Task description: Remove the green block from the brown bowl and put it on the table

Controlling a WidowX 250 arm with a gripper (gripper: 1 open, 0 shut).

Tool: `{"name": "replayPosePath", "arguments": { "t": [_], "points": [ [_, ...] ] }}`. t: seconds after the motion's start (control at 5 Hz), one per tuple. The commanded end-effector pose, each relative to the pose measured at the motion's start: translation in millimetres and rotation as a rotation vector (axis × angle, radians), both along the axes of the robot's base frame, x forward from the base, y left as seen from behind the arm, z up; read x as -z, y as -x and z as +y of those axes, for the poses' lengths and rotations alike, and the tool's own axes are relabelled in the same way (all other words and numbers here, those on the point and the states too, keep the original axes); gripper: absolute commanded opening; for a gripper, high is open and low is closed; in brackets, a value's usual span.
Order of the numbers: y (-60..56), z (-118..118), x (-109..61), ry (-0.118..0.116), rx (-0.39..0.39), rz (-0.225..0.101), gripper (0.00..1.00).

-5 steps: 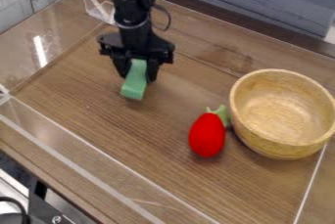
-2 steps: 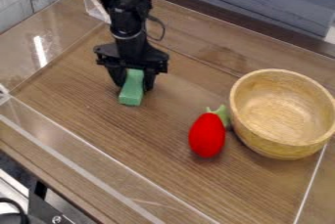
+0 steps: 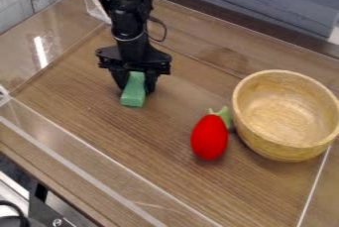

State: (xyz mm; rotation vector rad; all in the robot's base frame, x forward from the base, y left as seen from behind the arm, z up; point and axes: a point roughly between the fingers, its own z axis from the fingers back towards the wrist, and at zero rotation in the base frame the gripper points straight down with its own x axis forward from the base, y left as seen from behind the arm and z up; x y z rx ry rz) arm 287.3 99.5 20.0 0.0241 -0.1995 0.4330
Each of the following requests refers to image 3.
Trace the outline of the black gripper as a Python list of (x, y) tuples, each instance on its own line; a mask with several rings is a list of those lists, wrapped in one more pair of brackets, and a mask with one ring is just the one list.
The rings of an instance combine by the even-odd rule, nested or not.
[(171, 73), (171, 56), (151, 45), (146, 47), (142, 55), (138, 52), (131, 52), (129, 57), (125, 57), (118, 46), (101, 48), (95, 51), (95, 54), (99, 58), (98, 66), (110, 71), (121, 90), (127, 85), (131, 71), (146, 72), (145, 85), (147, 93), (155, 91), (158, 74)]

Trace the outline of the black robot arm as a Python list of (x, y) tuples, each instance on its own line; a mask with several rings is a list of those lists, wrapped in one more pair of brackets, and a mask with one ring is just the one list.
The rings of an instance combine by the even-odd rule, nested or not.
[(106, 68), (121, 89), (134, 72), (145, 74), (145, 89), (153, 93), (158, 78), (171, 73), (171, 56), (151, 45), (149, 22), (165, 23), (151, 16), (153, 0), (97, 0), (110, 18), (115, 46), (95, 51), (99, 67)]

